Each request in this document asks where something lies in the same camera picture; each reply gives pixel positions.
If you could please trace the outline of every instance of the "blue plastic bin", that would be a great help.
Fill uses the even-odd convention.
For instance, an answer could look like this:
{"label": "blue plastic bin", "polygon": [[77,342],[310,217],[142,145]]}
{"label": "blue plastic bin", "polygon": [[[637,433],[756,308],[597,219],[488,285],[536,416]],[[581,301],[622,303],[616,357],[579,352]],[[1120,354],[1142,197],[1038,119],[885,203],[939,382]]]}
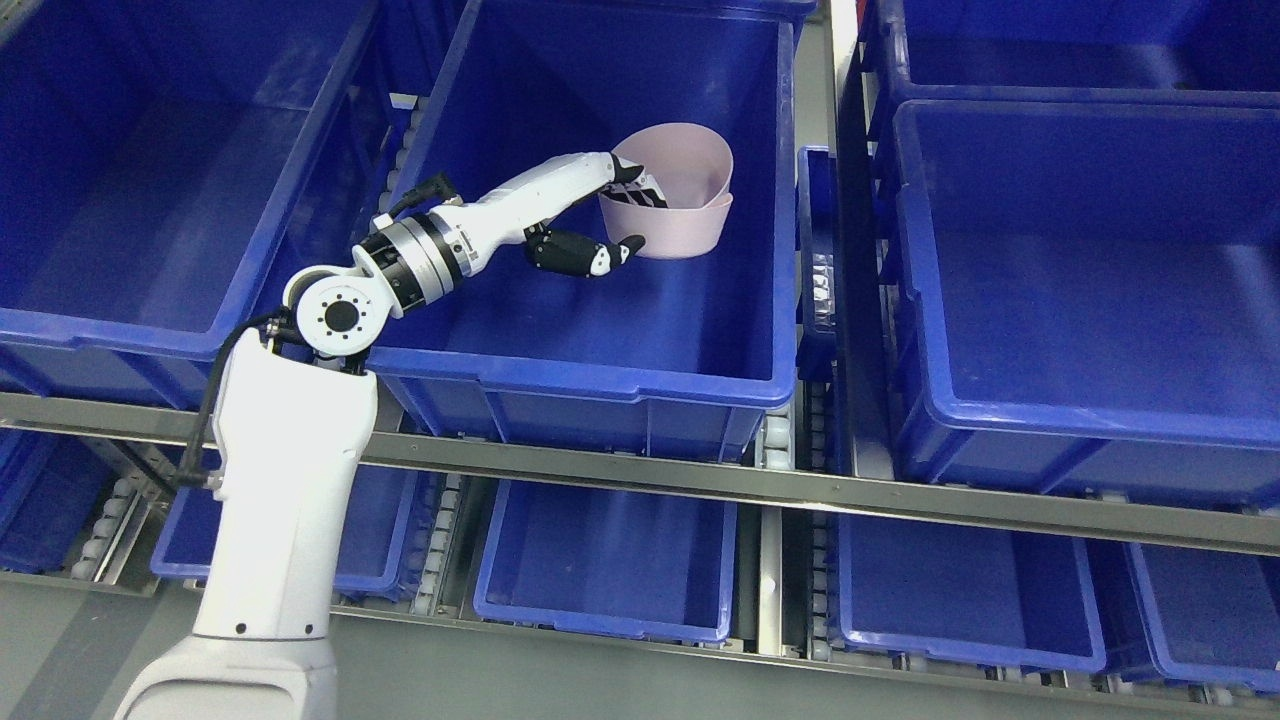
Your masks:
{"label": "blue plastic bin", "polygon": [[0,389],[198,405],[273,259],[349,245],[383,182],[378,4],[31,5],[0,46]]}
{"label": "blue plastic bin", "polygon": [[1028,673],[1106,665],[1080,538],[855,515],[831,530],[828,624],[845,650]]}
{"label": "blue plastic bin", "polygon": [[78,438],[0,433],[0,568],[60,569],[113,478]]}
{"label": "blue plastic bin", "polygon": [[1280,559],[1091,542],[1108,671],[1280,693]]}
{"label": "blue plastic bin", "polygon": [[475,610],[572,633],[723,642],[736,529],[727,502],[503,480]]}
{"label": "blue plastic bin", "polygon": [[908,100],[1280,108],[1280,4],[1247,0],[874,0],[872,140]]}
{"label": "blue plastic bin", "polygon": [[801,380],[829,383],[836,359],[835,210],[836,165],[826,147],[800,149],[796,178],[796,238],[800,241]]}
{"label": "blue plastic bin", "polygon": [[913,101],[905,475],[1280,500],[1280,111]]}
{"label": "blue plastic bin", "polygon": [[[343,520],[335,591],[398,601],[416,588],[421,566],[406,566],[406,559],[426,547],[436,483],[434,473],[361,465]],[[179,489],[151,555],[151,571],[170,579],[209,578],[221,515],[212,492]]]}
{"label": "blue plastic bin", "polygon": [[[684,120],[728,141],[735,201],[701,258],[639,259],[582,281],[506,247],[458,291],[389,323],[369,366],[420,427],[726,460],[788,398],[794,29],[786,15],[690,5],[476,0],[465,10],[397,192],[444,170],[474,200],[553,155]],[[620,47],[644,47],[640,85],[620,81],[630,72]],[[594,201],[558,227],[605,236]]]}

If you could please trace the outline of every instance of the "metal shelf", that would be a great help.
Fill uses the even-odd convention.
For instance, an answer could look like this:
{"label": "metal shelf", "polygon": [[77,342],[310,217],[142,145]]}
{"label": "metal shelf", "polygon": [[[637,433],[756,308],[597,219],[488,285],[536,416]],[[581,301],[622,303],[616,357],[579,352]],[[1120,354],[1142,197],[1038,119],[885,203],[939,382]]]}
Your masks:
{"label": "metal shelf", "polygon": [[[0,427],[182,445],[195,413],[0,393]],[[1280,518],[375,432],[362,462],[1280,556]]]}

